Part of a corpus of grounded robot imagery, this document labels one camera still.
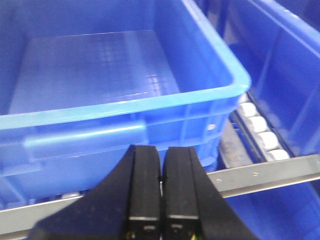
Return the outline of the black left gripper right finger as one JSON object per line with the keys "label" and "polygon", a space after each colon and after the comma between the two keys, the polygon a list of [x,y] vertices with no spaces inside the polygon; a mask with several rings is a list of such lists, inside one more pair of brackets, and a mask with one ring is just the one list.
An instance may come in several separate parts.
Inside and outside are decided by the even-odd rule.
{"label": "black left gripper right finger", "polygon": [[164,240],[256,240],[213,185],[194,147],[170,147],[163,163]]}

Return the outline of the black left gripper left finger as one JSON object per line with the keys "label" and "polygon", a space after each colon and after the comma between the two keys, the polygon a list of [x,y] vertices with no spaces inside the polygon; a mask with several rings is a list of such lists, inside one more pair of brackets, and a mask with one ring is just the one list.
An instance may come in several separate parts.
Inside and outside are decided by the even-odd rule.
{"label": "black left gripper left finger", "polygon": [[160,158],[130,145],[114,169],[72,204],[39,220],[29,240],[160,239]]}

